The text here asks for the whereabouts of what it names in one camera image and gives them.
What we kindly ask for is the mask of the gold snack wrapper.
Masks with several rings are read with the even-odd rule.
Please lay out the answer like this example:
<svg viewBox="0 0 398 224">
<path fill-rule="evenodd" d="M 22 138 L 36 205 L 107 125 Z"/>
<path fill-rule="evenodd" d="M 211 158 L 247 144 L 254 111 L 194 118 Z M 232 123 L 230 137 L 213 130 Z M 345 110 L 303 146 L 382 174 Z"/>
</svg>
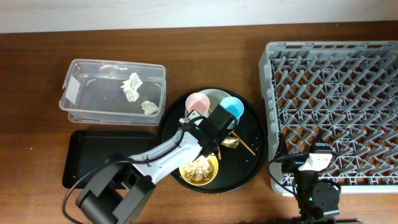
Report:
<svg viewBox="0 0 398 224">
<path fill-rule="evenodd" d="M 240 140 L 236 137 L 227 136 L 221 145 L 227 148 L 236 149 L 239 146 Z"/>
</svg>

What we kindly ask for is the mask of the pink cup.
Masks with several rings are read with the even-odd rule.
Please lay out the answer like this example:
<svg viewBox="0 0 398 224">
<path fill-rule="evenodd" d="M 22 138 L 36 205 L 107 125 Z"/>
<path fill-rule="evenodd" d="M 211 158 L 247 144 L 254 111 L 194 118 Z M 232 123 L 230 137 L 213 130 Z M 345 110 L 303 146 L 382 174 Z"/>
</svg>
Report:
<svg viewBox="0 0 398 224">
<path fill-rule="evenodd" d="M 192 93 L 185 100 L 185 115 L 187 116 L 193 110 L 202 116 L 208 117 L 210 109 L 210 100 L 203 93 Z"/>
</svg>

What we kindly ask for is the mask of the blue cup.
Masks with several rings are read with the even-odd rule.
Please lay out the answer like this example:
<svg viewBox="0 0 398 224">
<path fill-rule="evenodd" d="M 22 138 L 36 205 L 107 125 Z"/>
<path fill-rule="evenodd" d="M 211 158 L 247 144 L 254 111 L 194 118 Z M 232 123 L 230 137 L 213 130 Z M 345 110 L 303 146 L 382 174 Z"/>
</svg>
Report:
<svg viewBox="0 0 398 224">
<path fill-rule="evenodd" d="M 235 124 L 239 123 L 239 119 L 244 113 L 244 105 L 239 98 L 233 96 L 229 96 L 221 100 L 220 105 L 237 119 L 236 123 L 233 121 L 228 127 L 229 129 L 232 129 Z"/>
</svg>

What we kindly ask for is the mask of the food scraps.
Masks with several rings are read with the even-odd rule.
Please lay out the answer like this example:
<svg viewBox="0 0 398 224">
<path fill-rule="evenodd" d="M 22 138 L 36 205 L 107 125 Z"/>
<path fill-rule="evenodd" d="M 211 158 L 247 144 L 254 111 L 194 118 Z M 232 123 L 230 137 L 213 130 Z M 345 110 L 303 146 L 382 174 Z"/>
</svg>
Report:
<svg viewBox="0 0 398 224">
<path fill-rule="evenodd" d="M 213 171 L 213 163 L 204 157 L 200 157 L 183 167 L 185 177 L 194 182 L 209 181 L 213 177 Z"/>
</svg>

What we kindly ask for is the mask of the yellow bowl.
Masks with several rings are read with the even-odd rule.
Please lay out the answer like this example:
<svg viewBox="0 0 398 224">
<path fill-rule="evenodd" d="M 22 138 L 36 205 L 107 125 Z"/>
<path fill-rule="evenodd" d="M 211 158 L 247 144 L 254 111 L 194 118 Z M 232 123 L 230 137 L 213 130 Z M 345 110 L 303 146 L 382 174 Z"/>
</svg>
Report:
<svg viewBox="0 0 398 224">
<path fill-rule="evenodd" d="M 205 158 L 209 159 L 213 163 L 213 166 L 214 166 L 213 177 L 209 181 L 201 181 L 201 182 L 191 181 L 191 180 L 187 179 L 185 177 L 185 175 L 183 174 L 183 167 L 187 165 L 187 164 L 185 164 L 184 166 L 180 166 L 178 168 L 183 180 L 185 180 L 187 183 L 194 185 L 194 186 L 202 186 L 202 185 L 209 184 L 216 177 L 216 175 L 218 173 L 218 169 L 219 169 L 218 158 L 214 154 L 211 154 L 210 156 L 205 157 Z"/>
</svg>

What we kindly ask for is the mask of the small white tissue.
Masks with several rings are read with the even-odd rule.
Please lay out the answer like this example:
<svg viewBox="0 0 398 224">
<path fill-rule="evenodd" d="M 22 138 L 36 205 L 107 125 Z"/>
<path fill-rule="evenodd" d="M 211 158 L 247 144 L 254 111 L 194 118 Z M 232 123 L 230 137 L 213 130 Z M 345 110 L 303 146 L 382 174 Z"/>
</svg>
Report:
<svg viewBox="0 0 398 224">
<path fill-rule="evenodd" d="M 144 110 L 144 114 L 154 114 L 158 112 L 158 106 L 151 101 L 144 101 L 141 103 L 142 109 Z"/>
</svg>

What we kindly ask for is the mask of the large white tissue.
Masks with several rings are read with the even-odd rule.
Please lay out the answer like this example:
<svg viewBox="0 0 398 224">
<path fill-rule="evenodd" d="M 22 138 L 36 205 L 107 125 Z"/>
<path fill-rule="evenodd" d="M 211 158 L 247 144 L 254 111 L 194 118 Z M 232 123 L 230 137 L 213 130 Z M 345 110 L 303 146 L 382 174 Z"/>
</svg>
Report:
<svg viewBox="0 0 398 224">
<path fill-rule="evenodd" d="M 143 84 L 139 75 L 135 72 L 131 73 L 128 80 L 123 81 L 121 86 L 128 102 L 135 102 L 139 98 L 138 88 Z"/>
</svg>

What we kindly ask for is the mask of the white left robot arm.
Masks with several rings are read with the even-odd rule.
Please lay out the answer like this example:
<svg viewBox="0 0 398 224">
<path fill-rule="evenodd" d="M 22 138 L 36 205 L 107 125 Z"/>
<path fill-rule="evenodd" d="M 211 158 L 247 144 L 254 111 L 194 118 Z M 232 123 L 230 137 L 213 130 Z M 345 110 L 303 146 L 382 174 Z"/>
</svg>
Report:
<svg viewBox="0 0 398 224">
<path fill-rule="evenodd" d="M 221 105 L 208 116 L 192 111 L 179 120 L 176 133 L 166 142 L 87 173 L 90 181 L 77 196 L 76 206 L 92 223 L 135 223 L 160 180 L 200 156 L 216 154 L 237 124 Z"/>
</svg>

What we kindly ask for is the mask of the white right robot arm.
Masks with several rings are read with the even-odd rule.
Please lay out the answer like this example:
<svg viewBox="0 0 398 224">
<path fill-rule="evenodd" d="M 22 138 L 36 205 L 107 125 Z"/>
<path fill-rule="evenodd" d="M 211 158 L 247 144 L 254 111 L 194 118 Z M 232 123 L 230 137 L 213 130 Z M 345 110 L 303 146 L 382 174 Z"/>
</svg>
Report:
<svg viewBox="0 0 398 224">
<path fill-rule="evenodd" d="M 335 217 L 340 214 L 341 186 L 331 180 L 321 180 L 318 175 L 333 158 L 331 147 L 316 142 L 309 152 L 288 155 L 284 146 L 282 155 L 282 172 L 294 175 L 293 193 L 300 214 L 294 218 L 294 223 L 336 223 Z"/>
</svg>

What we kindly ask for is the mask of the grey dishwasher rack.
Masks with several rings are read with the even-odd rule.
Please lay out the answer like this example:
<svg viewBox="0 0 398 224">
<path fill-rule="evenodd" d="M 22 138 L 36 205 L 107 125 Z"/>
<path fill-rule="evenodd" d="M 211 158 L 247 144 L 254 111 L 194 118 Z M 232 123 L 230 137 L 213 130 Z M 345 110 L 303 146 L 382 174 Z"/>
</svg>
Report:
<svg viewBox="0 0 398 224">
<path fill-rule="evenodd" d="M 259 61 L 268 157 L 321 136 L 335 156 L 321 178 L 345 194 L 397 192 L 397 42 L 271 42 Z"/>
</svg>

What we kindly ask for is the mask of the clear plastic waste bin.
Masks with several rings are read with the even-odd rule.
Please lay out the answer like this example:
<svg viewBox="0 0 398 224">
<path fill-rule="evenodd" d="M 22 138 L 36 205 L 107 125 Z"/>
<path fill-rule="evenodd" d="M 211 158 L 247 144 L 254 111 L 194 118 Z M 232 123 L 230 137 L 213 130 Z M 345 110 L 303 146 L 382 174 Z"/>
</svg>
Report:
<svg viewBox="0 0 398 224">
<path fill-rule="evenodd" d="M 121 86 L 131 73 L 143 84 L 139 98 L 128 102 Z M 157 126 L 166 100 L 166 69 L 162 65 L 110 60 L 74 59 L 63 83 L 60 109 L 76 123 Z M 159 110 L 144 114 L 141 103 L 155 103 Z"/>
</svg>

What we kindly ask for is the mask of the light grey plate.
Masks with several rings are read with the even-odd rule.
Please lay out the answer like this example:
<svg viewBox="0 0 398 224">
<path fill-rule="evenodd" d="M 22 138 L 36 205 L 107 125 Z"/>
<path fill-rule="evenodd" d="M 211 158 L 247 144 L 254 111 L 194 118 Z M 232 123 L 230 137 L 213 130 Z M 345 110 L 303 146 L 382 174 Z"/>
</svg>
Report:
<svg viewBox="0 0 398 224">
<path fill-rule="evenodd" d="M 209 100 L 210 100 L 209 114 L 210 114 L 210 111 L 212 111 L 216 108 L 216 106 L 221 102 L 221 100 L 230 96 L 229 93 L 227 93 L 223 90 L 211 89 L 211 88 L 199 91 L 197 93 L 203 93 L 209 98 Z"/>
</svg>

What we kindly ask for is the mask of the right wooden chopstick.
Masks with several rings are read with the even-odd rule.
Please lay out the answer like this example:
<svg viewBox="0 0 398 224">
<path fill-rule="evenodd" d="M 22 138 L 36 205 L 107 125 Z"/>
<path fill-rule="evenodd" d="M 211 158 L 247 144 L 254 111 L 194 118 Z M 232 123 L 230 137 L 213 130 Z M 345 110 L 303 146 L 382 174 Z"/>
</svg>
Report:
<svg viewBox="0 0 398 224">
<path fill-rule="evenodd" d="M 254 156 L 256 156 L 256 153 L 234 132 L 232 131 L 231 134 L 236 137 L 239 142 Z"/>
</svg>

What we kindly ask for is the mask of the round black serving tray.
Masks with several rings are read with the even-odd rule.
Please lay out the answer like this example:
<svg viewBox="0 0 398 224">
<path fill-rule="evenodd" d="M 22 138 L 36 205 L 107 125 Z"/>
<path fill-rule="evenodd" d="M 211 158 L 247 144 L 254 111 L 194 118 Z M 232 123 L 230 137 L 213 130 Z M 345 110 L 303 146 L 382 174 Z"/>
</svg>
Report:
<svg viewBox="0 0 398 224">
<path fill-rule="evenodd" d="M 239 98 L 244 105 L 244 113 L 234 132 L 256 153 L 252 155 L 242 144 L 236 149 L 220 147 L 221 160 L 216 177 L 206 185 L 194 186 L 183 180 L 178 169 L 170 175 L 182 186 L 204 194 L 219 194 L 237 189 L 252 179 L 262 167 L 268 153 L 266 131 L 256 109 L 247 99 L 227 91 Z"/>
</svg>

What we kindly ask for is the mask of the black rectangular tray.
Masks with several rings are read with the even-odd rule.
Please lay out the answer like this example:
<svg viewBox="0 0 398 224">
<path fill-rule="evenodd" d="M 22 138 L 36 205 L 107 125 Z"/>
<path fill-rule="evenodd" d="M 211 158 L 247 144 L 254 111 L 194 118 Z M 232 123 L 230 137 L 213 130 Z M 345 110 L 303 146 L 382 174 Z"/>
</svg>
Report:
<svg viewBox="0 0 398 224">
<path fill-rule="evenodd" d="M 124 159 L 154 147 L 155 136 L 148 131 L 75 131 L 70 137 L 62 185 L 69 189 L 112 156 Z"/>
</svg>

